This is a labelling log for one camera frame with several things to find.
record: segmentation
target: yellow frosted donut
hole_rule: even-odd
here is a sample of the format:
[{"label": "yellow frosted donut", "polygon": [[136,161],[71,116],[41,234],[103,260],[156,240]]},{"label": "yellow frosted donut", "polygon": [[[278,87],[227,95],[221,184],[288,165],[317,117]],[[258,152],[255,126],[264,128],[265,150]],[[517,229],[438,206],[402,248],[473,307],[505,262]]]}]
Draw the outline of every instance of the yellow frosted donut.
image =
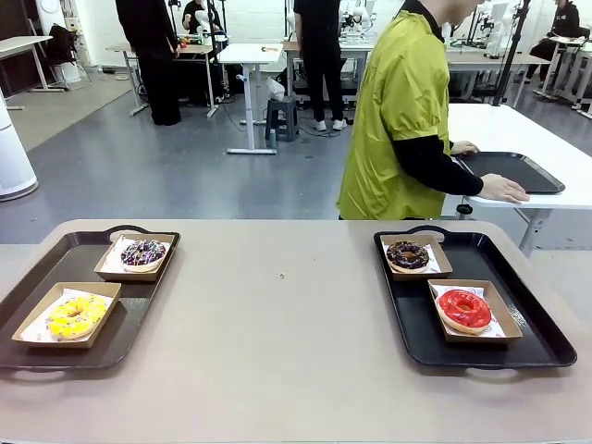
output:
[{"label": "yellow frosted donut", "polygon": [[47,319],[49,331],[58,339],[88,335],[103,319],[107,307],[96,296],[80,296],[58,306]]}]

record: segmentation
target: white sneaker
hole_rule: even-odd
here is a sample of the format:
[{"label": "white sneaker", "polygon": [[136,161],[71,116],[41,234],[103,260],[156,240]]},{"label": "white sneaker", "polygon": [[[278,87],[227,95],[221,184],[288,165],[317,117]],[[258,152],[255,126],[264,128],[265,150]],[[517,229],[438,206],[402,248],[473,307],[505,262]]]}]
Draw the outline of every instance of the white sneaker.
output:
[{"label": "white sneaker", "polygon": [[327,124],[325,123],[325,120],[321,120],[320,122],[315,120],[313,128],[317,131],[327,131]]},{"label": "white sneaker", "polygon": [[341,131],[347,126],[348,126],[348,122],[345,121],[345,118],[343,120],[335,120],[333,122],[333,130],[334,131]]}]

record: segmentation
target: black tray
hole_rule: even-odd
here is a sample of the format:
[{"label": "black tray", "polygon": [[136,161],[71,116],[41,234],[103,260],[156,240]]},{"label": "black tray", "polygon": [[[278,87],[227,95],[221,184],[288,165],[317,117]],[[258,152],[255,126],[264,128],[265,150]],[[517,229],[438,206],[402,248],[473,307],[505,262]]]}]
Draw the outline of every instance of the black tray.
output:
[{"label": "black tray", "polygon": [[483,152],[461,155],[458,159],[476,176],[499,174],[519,183],[528,194],[558,194],[565,190],[565,185],[525,155]]},{"label": "black tray", "polygon": [[[426,230],[444,235],[442,249],[454,270],[450,278],[493,283],[522,330],[523,338],[509,345],[450,343],[444,339],[427,282],[393,280],[381,242],[381,236]],[[405,347],[418,363],[489,370],[566,367],[575,363],[577,354],[572,344],[488,236],[422,226],[404,232],[379,232],[374,241]]]},{"label": "black tray", "polygon": [[[31,348],[12,340],[25,317],[57,282],[103,282],[94,267],[113,243],[111,235],[123,230],[168,234],[175,239],[156,282],[121,282],[119,302],[90,349]],[[0,302],[0,368],[53,372],[102,369],[119,363],[140,330],[179,240],[178,233],[153,233],[128,225],[64,236]]]}]

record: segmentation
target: chocolate frosted donut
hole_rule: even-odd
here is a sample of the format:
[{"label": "chocolate frosted donut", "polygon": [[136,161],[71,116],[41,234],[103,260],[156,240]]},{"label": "chocolate frosted donut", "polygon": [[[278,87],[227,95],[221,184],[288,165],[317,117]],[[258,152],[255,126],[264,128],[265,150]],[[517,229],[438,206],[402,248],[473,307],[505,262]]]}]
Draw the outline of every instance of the chocolate frosted donut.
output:
[{"label": "chocolate frosted donut", "polygon": [[128,266],[149,265],[167,254],[167,249],[158,240],[138,240],[121,254],[121,262]]},{"label": "chocolate frosted donut", "polygon": [[427,268],[429,254],[415,242],[395,242],[387,249],[387,258],[394,271],[421,273]]}]

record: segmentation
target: white paper liner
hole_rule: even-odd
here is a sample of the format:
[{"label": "white paper liner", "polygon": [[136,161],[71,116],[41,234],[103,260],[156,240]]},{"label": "white paper liner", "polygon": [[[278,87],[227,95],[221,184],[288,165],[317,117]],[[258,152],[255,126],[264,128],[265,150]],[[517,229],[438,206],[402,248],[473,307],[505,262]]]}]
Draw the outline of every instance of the white paper liner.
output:
[{"label": "white paper liner", "polygon": [[[438,303],[438,299],[444,293],[451,291],[451,290],[468,291],[470,293],[473,293],[475,296],[478,296],[479,298],[484,299],[483,294],[485,292],[485,289],[482,289],[479,287],[453,287],[451,285],[447,285],[447,286],[430,285],[430,287],[432,289],[434,289],[434,291],[438,295],[438,297],[436,299],[436,303]],[[446,328],[446,332],[452,336],[475,336],[478,338],[506,338],[506,334],[503,332],[503,329],[501,328],[500,323],[496,319],[496,316],[493,315],[493,313],[491,313],[491,322],[489,323],[487,328],[485,330],[483,330],[481,333],[479,333],[478,335],[467,335],[466,333],[462,333],[460,331],[455,330],[452,327],[449,327],[448,324],[444,324],[444,328]]]},{"label": "white paper liner", "polygon": [[[117,274],[126,274],[126,275],[138,275],[143,273],[135,273],[133,271],[128,271],[123,267],[123,263],[121,262],[121,254],[128,248],[132,243],[136,242],[136,240],[128,239],[125,236],[121,236],[115,246],[111,250],[111,252],[105,258],[105,262],[103,266],[99,270],[102,273],[117,273]],[[166,254],[168,254],[168,249],[170,248],[170,243],[168,242],[161,242],[165,246]]]},{"label": "white paper liner", "polygon": [[83,336],[81,338],[76,339],[58,339],[54,335],[51,334],[47,327],[47,319],[49,318],[50,314],[59,306],[66,302],[74,301],[78,299],[80,296],[96,296],[97,298],[101,299],[105,302],[105,307],[107,310],[109,309],[109,305],[113,303],[113,298],[107,298],[106,296],[101,296],[100,294],[89,293],[86,291],[80,290],[71,290],[71,289],[64,289],[62,296],[57,298],[57,301],[52,303],[49,307],[47,307],[43,313],[41,313],[37,319],[29,324],[27,328],[20,334],[20,337],[23,340],[28,342],[39,342],[39,343],[51,343],[51,342],[83,342],[85,341],[91,334],[93,333],[94,329],[89,332],[88,335]]},{"label": "white paper liner", "polygon": [[[385,251],[385,255],[387,255],[387,250],[389,249],[389,244],[382,243],[382,248]],[[422,271],[421,273],[417,273],[418,275],[432,275],[434,273],[441,273],[442,269],[436,260],[436,256],[434,255],[434,250],[432,249],[431,245],[422,245],[427,250],[427,255],[429,256],[429,262],[427,263],[427,268]]]}]

